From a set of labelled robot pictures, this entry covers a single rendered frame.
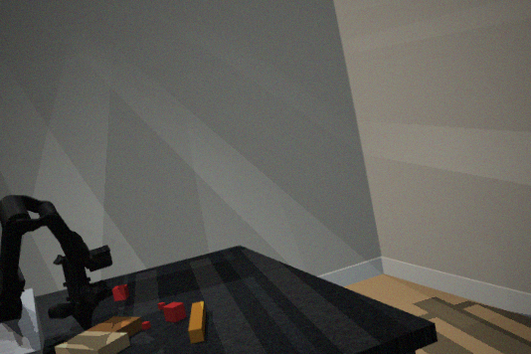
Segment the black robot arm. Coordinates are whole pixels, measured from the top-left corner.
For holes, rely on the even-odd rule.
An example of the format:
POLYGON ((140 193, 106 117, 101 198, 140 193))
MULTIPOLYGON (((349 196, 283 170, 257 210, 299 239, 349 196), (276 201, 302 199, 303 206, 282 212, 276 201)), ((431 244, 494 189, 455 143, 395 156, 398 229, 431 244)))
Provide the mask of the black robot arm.
MULTIPOLYGON (((19 268, 22 236, 41 227, 48 227, 60 242, 65 256, 58 255, 54 264, 63 265, 65 279, 82 277, 86 269, 95 271, 112 266, 108 245, 89 250, 82 237, 72 232, 55 206, 47 201, 28 195, 8 195, 0 200, 2 236, 0 245, 0 322, 22 317, 21 295, 25 280, 19 268), (31 219, 28 211, 38 213, 40 218, 31 219), (18 317, 20 316, 20 317, 18 317)), ((108 286, 105 280, 96 285, 89 282, 76 286, 76 300, 98 304, 104 300, 108 286)))

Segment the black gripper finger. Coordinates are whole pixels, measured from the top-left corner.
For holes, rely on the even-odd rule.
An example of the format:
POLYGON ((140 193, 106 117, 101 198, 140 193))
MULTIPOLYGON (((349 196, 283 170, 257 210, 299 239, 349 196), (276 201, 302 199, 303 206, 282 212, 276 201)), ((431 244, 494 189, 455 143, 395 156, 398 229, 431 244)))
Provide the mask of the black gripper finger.
POLYGON ((93 314, 93 310, 98 306, 98 304, 94 304, 94 305, 85 305, 84 308, 88 308, 88 311, 87 311, 87 321, 88 321, 88 325, 89 325, 89 329, 90 329, 90 324, 91 324, 91 318, 92 318, 92 314, 93 314))
POLYGON ((83 328, 84 331, 89 330, 89 323, 87 321, 87 311, 88 308, 83 309, 80 312, 73 312, 71 316, 79 323, 79 325, 83 328))

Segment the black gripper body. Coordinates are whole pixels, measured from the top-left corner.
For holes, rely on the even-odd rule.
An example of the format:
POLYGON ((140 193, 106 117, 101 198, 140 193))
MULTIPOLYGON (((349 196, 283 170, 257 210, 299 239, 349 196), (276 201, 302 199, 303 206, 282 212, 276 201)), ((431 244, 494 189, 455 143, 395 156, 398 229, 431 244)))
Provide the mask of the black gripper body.
MULTIPOLYGON (((63 283, 63 286, 68 289, 69 296, 66 297, 66 300, 70 301, 70 303, 59 303, 50 307, 48 311, 49 318, 63 319, 73 314, 73 312, 82 311, 83 309, 85 309, 85 305, 93 305, 90 302, 84 300, 76 300, 75 292, 78 282, 81 282, 83 285, 87 282, 90 282, 90 277, 87 277, 87 275, 85 274, 82 277, 66 279, 66 282, 63 283)), ((104 298, 108 298, 110 296, 112 296, 112 292, 111 289, 108 288, 108 292, 105 293, 104 298)))

